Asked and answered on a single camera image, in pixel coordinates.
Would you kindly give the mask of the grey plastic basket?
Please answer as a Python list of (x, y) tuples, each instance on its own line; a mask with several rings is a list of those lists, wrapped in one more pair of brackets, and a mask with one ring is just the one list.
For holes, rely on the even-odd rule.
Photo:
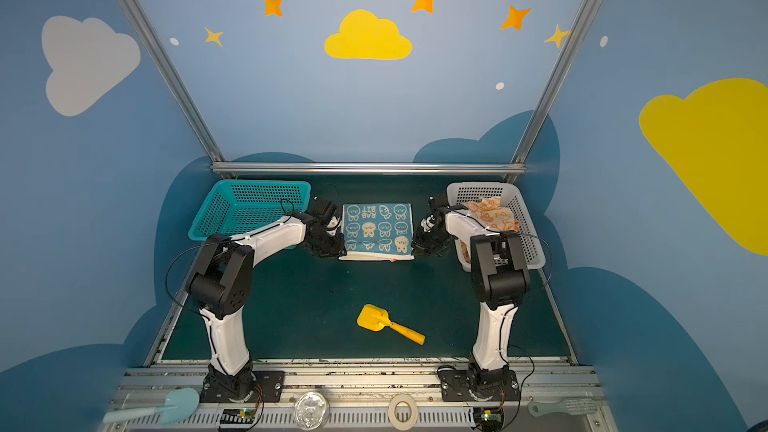
[(454, 182), (446, 192), (451, 206), (461, 206), (460, 213), (476, 219), (486, 229), (518, 232), (529, 269), (541, 270), (546, 265), (538, 233), (516, 186), (501, 182)]

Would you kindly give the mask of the blue bunny towel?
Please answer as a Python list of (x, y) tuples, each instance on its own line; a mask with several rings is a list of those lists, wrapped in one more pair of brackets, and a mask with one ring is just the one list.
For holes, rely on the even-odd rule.
[(344, 204), (342, 230), (345, 261), (410, 261), (414, 259), (410, 203)]

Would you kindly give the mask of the teal plastic basket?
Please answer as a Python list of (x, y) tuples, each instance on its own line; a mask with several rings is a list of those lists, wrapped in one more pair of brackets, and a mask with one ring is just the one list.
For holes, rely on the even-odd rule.
[(304, 181), (221, 180), (203, 200), (188, 231), (192, 241), (234, 236), (277, 221), (286, 212), (307, 209), (311, 185)]

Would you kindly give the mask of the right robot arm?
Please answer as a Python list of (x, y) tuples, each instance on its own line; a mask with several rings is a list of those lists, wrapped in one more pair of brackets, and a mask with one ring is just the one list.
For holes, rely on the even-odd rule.
[(470, 370), (483, 378), (500, 375), (509, 369), (514, 315), (531, 288), (521, 235), (484, 223), (463, 205), (451, 206), (443, 197), (431, 197), (429, 214), (414, 228), (413, 254), (438, 254), (456, 241), (466, 245), (471, 284), (480, 304)]

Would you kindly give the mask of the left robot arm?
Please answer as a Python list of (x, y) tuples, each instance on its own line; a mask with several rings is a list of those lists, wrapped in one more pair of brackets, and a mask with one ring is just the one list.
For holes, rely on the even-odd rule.
[(243, 234), (211, 235), (195, 258), (185, 290), (206, 324), (209, 377), (237, 396), (253, 382), (242, 321), (253, 271), (265, 259), (298, 245), (323, 258), (343, 256), (340, 219), (334, 212), (319, 216), (293, 212)]

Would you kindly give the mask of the orange patterned towel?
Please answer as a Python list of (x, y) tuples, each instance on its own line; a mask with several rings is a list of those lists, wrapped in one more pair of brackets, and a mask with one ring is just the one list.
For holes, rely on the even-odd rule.
[(486, 228), (496, 231), (520, 231), (520, 222), (514, 212), (502, 204), (500, 197), (481, 198), (465, 203), (470, 214)]

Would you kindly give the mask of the right circuit board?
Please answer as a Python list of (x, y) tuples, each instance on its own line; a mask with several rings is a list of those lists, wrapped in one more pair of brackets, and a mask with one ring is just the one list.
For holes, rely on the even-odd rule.
[(498, 409), (474, 408), (472, 418), (476, 432), (499, 432), (504, 426), (504, 413)]

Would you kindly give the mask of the circuit board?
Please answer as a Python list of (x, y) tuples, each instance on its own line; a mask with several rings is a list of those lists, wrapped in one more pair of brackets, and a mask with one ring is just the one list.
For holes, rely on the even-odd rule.
[(476, 432), (499, 432), (504, 426), (504, 413), (498, 409), (474, 408), (472, 418)]
[(224, 409), (218, 420), (217, 431), (251, 431), (257, 422), (253, 408)]

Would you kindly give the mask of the white tape roll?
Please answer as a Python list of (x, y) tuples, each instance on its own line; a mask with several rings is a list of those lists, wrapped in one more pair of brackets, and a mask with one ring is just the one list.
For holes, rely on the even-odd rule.
[(395, 395), (387, 406), (387, 418), (398, 431), (410, 431), (419, 420), (419, 409), (415, 399), (409, 394)]

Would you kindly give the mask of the left circuit board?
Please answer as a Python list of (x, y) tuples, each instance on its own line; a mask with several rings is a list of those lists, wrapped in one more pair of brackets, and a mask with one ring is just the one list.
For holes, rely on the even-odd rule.
[(257, 422), (253, 408), (224, 409), (218, 420), (217, 431), (251, 431)]

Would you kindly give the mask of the grey-green brush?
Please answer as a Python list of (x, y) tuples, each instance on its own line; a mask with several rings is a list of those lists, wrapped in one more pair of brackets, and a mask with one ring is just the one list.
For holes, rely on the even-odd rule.
[(533, 417), (543, 417), (550, 414), (586, 416), (596, 413), (598, 405), (589, 398), (566, 398), (558, 402), (531, 401), (528, 403), (527, 410)]

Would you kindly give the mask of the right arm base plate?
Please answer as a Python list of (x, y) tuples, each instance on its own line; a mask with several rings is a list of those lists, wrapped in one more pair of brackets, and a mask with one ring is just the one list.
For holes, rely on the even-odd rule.
[(468, 369), (443, 366), (436, 371), (444, 402), (488, 402), (521, 398), (517, 376), (508, 366), (500, 369)]

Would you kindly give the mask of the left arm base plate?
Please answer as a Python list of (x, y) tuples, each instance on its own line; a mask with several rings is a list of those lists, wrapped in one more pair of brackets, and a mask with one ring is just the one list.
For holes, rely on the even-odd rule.
[(284, 371), (252, 371), (245, 368), (231, 376), (210, 367), (200, 392), (201, 403), (264, 403), (280, 401)]

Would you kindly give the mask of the aluminium front rail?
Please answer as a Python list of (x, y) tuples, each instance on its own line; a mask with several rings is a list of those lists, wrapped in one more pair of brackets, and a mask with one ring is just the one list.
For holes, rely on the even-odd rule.
[[(618, 426), (605, 400), (595, 371), (574, 366), (562, 357), (515, 358), (511, 370), (522, 380), (521, 398), (488, 402), (444, 402), (436, 371), (443, 366), (463, 369), (467, 361), (458, 357), (384, 359), (266, 359), (254, 371), (284, 371), (280, 401), (250, 403), (201, 403), (188, 419), (160, 425), (158, 416), (101, 424), (102, 431), (217, 431), (224, 409), (253, 408), (257, 422), (251, 431), (295, 431), (296, 400), (316, 391), (326, 397), (330, 416), (324, 431), (396, 431), (387, 418), (387, 406), (398, 394), (411, 395), (419, 409), (419, 420), (410, 431), (473, 431), (474, 408), (498, 409), (504, 413), (505, 431), (615, 431)], [(531, 401), (558, 402), (566, 398), (589, 398), (598, 411), (586, 416), (550, 414), (533, 417)]]

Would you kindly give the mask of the aluminium frame left post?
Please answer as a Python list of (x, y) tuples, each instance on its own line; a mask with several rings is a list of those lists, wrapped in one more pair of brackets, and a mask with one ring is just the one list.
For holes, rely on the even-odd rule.
[(129, 22), (141, 39), (148, 54), (157, 67), (166, 86), (178, 104), (182, 114), (191, 126), (197, 139), (212, 162), (224, 162), (225, 157), (218, 146), (202, 113), (195, 104), (188, 88), (172, 63), (161, 39), (153, 27), (139, 0), (117, 0)]

